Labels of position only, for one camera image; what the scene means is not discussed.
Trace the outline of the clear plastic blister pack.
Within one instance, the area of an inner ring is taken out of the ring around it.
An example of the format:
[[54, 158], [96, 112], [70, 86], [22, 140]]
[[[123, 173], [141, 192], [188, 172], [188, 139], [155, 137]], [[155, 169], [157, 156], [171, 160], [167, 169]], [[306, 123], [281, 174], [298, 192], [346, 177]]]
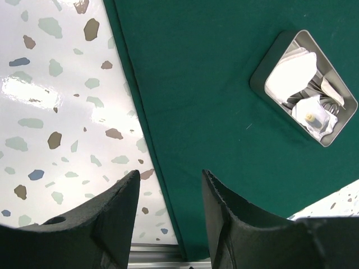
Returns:
[[320, 95], [301, 99], [292, 109], [291, 116], [317, 141], [333, 133], [338, 122], [336, 115], [327, 111], [320, 103]]

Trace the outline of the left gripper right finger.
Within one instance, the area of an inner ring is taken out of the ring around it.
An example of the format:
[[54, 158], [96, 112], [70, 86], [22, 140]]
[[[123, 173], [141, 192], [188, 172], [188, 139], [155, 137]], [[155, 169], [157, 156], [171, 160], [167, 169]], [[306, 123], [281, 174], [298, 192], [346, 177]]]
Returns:
[[202, 172], [212, 268], [358, 268], [358, 218], [284, 219]]

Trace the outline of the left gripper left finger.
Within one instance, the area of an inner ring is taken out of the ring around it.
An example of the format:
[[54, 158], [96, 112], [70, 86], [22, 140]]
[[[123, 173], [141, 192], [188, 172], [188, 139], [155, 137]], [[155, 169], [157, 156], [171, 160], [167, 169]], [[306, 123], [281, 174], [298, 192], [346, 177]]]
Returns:
[[139, 190], [140, 173], [133, 170], [41, 225], [2, 225], [1, 268], [127, 268]]

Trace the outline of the green surgical cloth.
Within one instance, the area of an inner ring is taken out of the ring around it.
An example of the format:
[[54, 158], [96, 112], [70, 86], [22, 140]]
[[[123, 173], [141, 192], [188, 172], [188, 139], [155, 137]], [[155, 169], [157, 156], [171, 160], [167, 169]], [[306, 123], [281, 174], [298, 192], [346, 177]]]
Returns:
[[208, 258], [202, 171], [287, 217], [358, 179], [358, 116], [322, 147], [250, 89], [284, 30], [308, 30], [358, 95], [357, 1], [105, 1], [182, 255]]

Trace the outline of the small white paper packet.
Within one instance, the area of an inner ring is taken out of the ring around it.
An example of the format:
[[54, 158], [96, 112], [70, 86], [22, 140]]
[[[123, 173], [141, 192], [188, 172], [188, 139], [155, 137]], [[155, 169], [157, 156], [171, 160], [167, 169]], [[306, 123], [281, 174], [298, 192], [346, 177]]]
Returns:
[[336, 91], [325, 77], [323, 77], [320, 87], [323, 93], [336, 101], [340, 106], [344, 107], [345, 102], [343, 96]]

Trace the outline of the metal instrument tray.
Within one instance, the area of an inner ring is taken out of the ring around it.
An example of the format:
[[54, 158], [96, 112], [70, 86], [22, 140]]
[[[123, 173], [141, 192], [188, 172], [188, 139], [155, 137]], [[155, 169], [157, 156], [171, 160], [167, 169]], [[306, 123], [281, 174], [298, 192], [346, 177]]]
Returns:
[[305, 135], [329, 147], [358, 109], [358, 101], [307, 30], [275, 39], [250, 87]]

